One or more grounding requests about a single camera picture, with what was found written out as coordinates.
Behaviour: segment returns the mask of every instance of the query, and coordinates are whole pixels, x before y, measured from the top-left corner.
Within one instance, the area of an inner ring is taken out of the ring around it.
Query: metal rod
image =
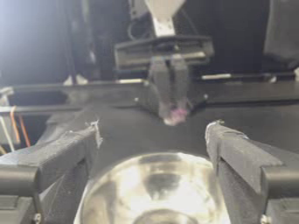
[[[0,118],[2,116],[10,116],[14,107],[0,107]],[[56,113],[67,113],[80,111],[80,106],[72,105],[52,105],[52,106],[30,106],[30,107],[16,107],[15,114],[22,116],[39,116],[39,115],[52,115]]]
[[[138,86],[145,83],[143,80],[118,80],[118,81],[96,81],[91,82],[87,85],[71,85],[64,86],[62,84],[43,84],[43,85],[23,85],[15,87],[4,87],[0,89],[2,95],[14,95],[19,93],[36,93],[36,92],[60,92],[60,91],[74,91],[74,90],[92,90],[92,89],[102,89],[102,88],[112,88],[127,86]]]

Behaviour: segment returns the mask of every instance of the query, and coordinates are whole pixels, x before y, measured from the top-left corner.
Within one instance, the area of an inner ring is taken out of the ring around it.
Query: dark background
[[[0,3],[2,86],[62,82],[78,73],[90,79],[115,78],[114,44],[128,41],[127,0]],[[199,33],[214,38],[217,55],[206,73],[269,69],[263,68],[269,0],[189,0],[185,10]],[[189,34],[181,13],[177,24]],[[88,63],[88,49],[98,56],[96,65]]]

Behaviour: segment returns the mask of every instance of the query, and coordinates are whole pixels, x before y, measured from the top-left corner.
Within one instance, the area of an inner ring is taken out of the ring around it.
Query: small object
[[[43,216],[42,216],[42,214],[40,213],[38,213],[35,216],[34,216],[34,223],[35,224],[40,224],[42,223],[42,221],[43,221]]]
[[[271,218],[266,216],[265,214],[262,215],[262,218],[261,218],[261,224],[271,224]]]

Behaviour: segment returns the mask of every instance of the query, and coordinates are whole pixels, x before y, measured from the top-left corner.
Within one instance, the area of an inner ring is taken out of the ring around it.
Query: metal bowl
[[[83,224],[227,224],[211,162],[182,153],[134,157],[91,184]]]

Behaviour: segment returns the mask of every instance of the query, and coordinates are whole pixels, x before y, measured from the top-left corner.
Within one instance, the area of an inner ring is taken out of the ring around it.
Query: black surface
[[[199,87],[199,92],[207,91],[207,86]],[[298,91],[299,87],[293,82],[275,84],[271,88],[267,83],[251,83],[242,87],[213,86],[214,96],[223,99],[242,96],[242,92],[254,97],[279,93],[295,95]],[[86,123],[99,119],[104,143],[95,173],[119,160],[149,152],[185,151],[207,156],[205,131],[209,123],[219,119],[227,122],[229,127],[245,132],[253,140],[299,152],[299,105],[202,108],[186,123],[169,127],[157,115],[133,107],[135,97],[133,89],[111,89],[103,93],[99,91],[98,99],[75,117],[59,115],[51,119],[51,126],[42,140],[54,139],[66,130],[78,130]]]

